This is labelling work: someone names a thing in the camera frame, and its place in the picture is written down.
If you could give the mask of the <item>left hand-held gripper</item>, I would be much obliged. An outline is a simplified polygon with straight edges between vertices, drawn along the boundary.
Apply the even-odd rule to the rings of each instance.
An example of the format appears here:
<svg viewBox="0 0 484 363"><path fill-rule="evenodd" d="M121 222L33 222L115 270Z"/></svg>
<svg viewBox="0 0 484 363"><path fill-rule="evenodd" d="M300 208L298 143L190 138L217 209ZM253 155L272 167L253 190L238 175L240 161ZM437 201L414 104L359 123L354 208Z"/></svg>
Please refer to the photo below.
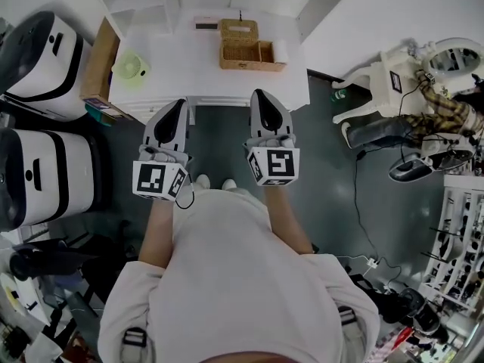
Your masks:
<svg viewBox="0 0 484 363"><path fill-rule="evenodd" d="M190 156L183 152L188 113L188 103L181 98L164 106L147 122L144 144L139 147L138 160L132 164L134 195L176 201L188 178L186 166Z"/></svg>

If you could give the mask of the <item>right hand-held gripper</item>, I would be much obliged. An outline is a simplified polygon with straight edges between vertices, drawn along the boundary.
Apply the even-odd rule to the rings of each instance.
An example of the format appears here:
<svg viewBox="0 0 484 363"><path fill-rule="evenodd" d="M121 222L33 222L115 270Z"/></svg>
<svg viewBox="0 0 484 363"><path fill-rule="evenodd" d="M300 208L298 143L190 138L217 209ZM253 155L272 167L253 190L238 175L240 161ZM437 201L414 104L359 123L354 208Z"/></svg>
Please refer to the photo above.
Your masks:
<svg viewBox="0 0 484 363"><path fill-rule="evenodd" d="M268 187L296 181L300 149L295 146L296 136L291 134L290 112L274 95L260 88L252 94L250 112L253 138L244 143L244 148L255 182Z"/></svg>

